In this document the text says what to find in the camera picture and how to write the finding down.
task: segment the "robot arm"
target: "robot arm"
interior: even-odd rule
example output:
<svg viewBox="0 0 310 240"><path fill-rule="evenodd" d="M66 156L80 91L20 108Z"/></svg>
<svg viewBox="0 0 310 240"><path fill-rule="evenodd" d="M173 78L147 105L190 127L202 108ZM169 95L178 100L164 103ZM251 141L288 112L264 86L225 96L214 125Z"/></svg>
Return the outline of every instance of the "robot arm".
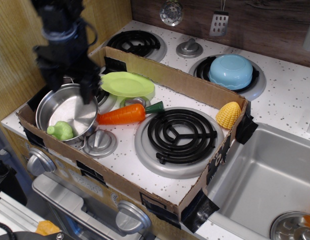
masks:
<svg viewBox="0 0 310 240"><path fill-rule="evenodd" d="M88 104L100 86L101 68L87 56L86 26L81 17L82 0L31 0L42 19L47 46L35 46L37 65L51 90L56 92L65 75L80 84L83 102Z"/></svg>

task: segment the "yellow corn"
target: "yellow corn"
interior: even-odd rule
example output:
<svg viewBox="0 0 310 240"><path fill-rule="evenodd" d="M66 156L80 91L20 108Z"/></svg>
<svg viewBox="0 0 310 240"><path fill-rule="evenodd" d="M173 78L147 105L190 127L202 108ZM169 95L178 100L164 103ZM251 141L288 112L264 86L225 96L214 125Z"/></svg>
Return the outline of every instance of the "yellow corn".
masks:
<svg viewBox="0 0 310 240"><path fill-rule="evenodd" d="M225 104L217 113L216 121L217 123L225 129L231 129L233 124L236 122L237 118L241 114L240 105L231 101Z"/></svg>

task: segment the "orange carrot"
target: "orange carrot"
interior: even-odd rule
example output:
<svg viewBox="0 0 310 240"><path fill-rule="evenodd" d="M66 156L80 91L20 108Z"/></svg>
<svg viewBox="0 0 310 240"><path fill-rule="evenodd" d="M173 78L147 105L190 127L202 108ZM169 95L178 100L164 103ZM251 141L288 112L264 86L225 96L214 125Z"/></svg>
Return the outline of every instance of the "orange carrot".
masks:
<svg viewBox="0 0 310 240"><path fill-rule="evenodd" d="M146 108L140 103L135 103L99 115L98 123L100 125L131 124L143 121L146 118L146 114L162 111L164 111L162 102L158 102Z"/></svg>

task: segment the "green plate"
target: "green plate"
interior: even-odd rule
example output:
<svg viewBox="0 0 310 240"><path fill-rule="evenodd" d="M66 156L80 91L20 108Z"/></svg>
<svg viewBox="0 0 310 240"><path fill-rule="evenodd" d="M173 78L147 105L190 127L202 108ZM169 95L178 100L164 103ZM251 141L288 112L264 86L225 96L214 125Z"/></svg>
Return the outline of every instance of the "green plate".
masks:
<svg viewBox="0 0 310 240"><path fill-rule="evenodd" d="M110 72L101 77L101 88L110 94L135 98L154 92L154 83L148 78L126 71Z"/></svg>

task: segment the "hanging utensil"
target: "hanging utensil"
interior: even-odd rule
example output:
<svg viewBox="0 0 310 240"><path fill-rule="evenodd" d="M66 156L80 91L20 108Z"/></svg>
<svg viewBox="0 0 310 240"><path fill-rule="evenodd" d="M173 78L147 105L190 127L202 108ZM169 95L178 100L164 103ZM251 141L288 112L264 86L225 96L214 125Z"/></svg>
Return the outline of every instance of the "hanging utensil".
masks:
<svg viewBox="0 0 310 240"><path fill-rule="evenodd" d="M214 11L213 19L210 25L209 35L211 37L221 37L226 35L229 13L224 11L225 2L220 0L220 11Z"/></svg>
<svg viewBox="0 0 310 240"><path fill-rule="evenodd" d="M184 9L178 0L167 0L159 11L160 19L168 26L176 26L183 20Z"/></svg>

